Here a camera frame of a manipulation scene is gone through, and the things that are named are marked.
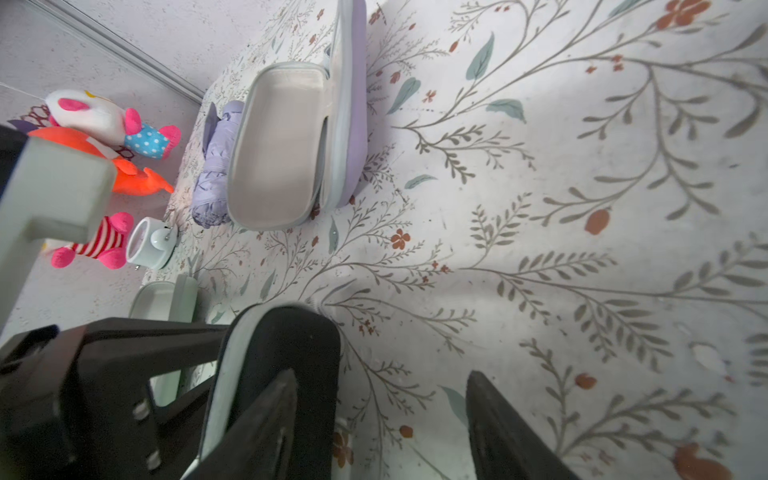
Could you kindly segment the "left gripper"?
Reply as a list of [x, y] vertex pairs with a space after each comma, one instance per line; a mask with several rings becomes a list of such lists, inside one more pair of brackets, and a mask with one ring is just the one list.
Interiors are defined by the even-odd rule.
[[2, 478], [181, 478], [212, 383], [162, 406], [150, 381], [215, 360], [226, 331], [113, 317], [15, 335], [1, 349]]

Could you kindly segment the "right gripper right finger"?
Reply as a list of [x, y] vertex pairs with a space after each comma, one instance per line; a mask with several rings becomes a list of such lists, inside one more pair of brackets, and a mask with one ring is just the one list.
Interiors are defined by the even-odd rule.
[[575, 479], [492, 382], [480, 371], [466, 385], [472, 459], [479, 479]]

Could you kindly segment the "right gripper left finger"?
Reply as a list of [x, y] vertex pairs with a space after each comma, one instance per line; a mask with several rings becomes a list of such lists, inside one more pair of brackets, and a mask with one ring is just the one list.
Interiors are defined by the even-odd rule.
[[284, 479], [290, 463], [297, 407], [291, 369], [278, 373], [232, 420], [236, 388], [214, 388], [199, 453], [187, 479]]

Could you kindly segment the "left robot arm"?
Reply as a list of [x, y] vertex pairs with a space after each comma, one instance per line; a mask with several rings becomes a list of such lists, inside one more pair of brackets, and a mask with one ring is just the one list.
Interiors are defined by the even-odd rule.
[[[104, 159], [1, 131], [1, 314], [8, 317], [47, 239], [91, 236], [116, 178]], [[221, 326], [106, 318], [13, 336], [1, 349], [5, 479], [182, 479], [212, 385], [165, 406], [153, 378], [211, 361]]]

